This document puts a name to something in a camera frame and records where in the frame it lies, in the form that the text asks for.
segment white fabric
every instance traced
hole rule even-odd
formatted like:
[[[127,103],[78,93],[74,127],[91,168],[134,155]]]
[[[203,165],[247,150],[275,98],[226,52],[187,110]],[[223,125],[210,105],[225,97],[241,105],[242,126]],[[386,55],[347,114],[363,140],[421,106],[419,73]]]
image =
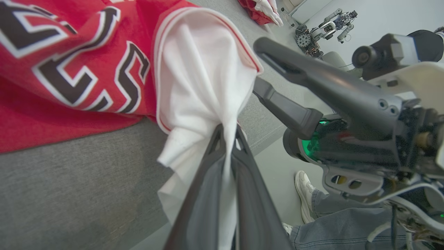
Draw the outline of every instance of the white fabric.
[[[174,170],[158,191],[173,224],[215,127],[224,125],[227,159],[219,216],[219,249],[237,222],[230,158],[237,117],[263,69],[236,27],[206,8],[182,8],[160,25],[154,49],[157,122],[169,134],[158,161]]]
[[[279,27],[284,26],[282,19],[279,17],[276,7],[276,0],[253,0],[256,2],[255,10],[263,12]]]

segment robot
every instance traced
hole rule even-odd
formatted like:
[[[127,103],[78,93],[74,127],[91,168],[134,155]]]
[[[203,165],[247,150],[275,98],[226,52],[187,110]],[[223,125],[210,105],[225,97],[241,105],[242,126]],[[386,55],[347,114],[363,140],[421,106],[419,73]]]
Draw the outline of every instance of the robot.
[[[338,30],[343,32],[337,37],[340,43],[344,43],[345,37],[354,28],[352,24],[353,20],[357,17],[356,11],[342,12],[342,9],[337,9],[324,19],[317,28],[308,30],[305,24],[301,24],[296,28],[295,41],[296,44],[305,49],[305,54],[312,57],[322,58],[324,53],[319,50],[319,41],[321,38],[329,40],[333,37],[333,34]]]

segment floor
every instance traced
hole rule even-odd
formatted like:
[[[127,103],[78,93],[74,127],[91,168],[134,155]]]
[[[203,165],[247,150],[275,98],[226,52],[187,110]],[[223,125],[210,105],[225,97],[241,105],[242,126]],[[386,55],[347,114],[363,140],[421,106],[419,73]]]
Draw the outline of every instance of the floor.
[[[259,171],[282,222],[302,225],[301,200],[294,187],[294,175],[303,170],[317,189],[326,192],[322,186],[322,168],[295,159],[287,154],[282,138],[255,157]]]

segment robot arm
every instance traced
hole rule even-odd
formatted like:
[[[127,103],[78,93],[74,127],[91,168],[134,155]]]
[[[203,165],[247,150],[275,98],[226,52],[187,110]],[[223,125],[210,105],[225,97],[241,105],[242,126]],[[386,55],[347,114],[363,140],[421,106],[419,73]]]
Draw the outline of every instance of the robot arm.
[[[322,24],[320,24],[319,27],[323,26],[324,24],[329,22],[332,18],[334,18],[335,16],[338,16],[340,14],[342,14],[342,9],[337,9],[335,12],[331,13],[330,16],[326,17],[324,19],[324,22]]]
[[[342,44],[344,43],[344,38],[349,34],[349,32],[354,28],[353,24],[347,25],[347,28],[337,37],[337,40]]]

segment leg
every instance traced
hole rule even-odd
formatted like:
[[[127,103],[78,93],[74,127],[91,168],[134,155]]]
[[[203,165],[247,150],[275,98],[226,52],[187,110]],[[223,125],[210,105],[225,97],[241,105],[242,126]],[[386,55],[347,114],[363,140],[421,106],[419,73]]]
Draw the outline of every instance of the leg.
[[[380,208],[381,205],[364,205],[354,200],[347,200],[335,194],[324,194],[320,190],[314,190],[311,197],[311,216],[319,218],[347,208]]]
[[[391,212],[383,208],[347,208],[323,216],[314,222],[295,226],[290,242],[295,249],[364,249],[368,235],[381,224],[390,221]],[[405,231],[398,227],[398,245],[405,242]],[[390,230],[373,241],[375,249],[391,249]]]
[[[347,208],[378,208],[380,205],[363,205],[353,200],[346,200],[339,195],[325,195],[311,185],[307,174],[298,171],[294,177],[294,185],[301,198],[301,213],[304,223],[332,214]]]

